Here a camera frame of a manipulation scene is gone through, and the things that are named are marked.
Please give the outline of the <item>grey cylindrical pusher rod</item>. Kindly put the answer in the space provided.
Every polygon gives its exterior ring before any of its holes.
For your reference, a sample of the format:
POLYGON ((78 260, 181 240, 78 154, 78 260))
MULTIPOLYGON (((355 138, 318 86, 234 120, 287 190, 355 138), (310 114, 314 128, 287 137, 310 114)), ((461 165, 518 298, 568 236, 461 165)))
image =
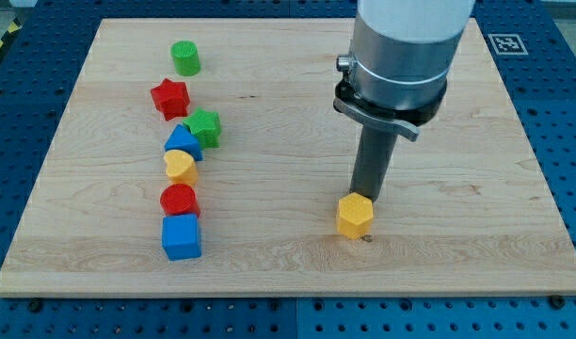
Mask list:
POLYGON ((364 126, 361 130, 350 191, 372 202, 379 196, 397 135, 364 126))

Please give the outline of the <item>black clamp with silver lever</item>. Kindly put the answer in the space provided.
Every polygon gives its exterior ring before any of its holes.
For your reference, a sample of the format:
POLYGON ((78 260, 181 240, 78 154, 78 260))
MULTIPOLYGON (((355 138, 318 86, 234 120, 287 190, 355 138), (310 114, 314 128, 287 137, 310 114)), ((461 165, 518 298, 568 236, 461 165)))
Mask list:
POLYGON ((363 99, 352 86, 341 80, 335 87, 333 107, 339 113, 378 132, 396 134, 415 141, 419 127, 433 120, 446 93, 444 85, 429 104, 415 109, 398 110, 379 106, 363 99))

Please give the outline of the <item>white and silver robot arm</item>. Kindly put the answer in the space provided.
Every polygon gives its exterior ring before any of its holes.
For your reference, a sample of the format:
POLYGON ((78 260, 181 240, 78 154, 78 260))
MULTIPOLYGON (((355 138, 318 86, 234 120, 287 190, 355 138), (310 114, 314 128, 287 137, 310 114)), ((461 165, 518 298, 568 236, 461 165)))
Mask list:
POLYGON ((473 0, 360 0, 336 68, 336 111, 362 126, 351 191, 375 201, 396 140, 438 112, 473 0))

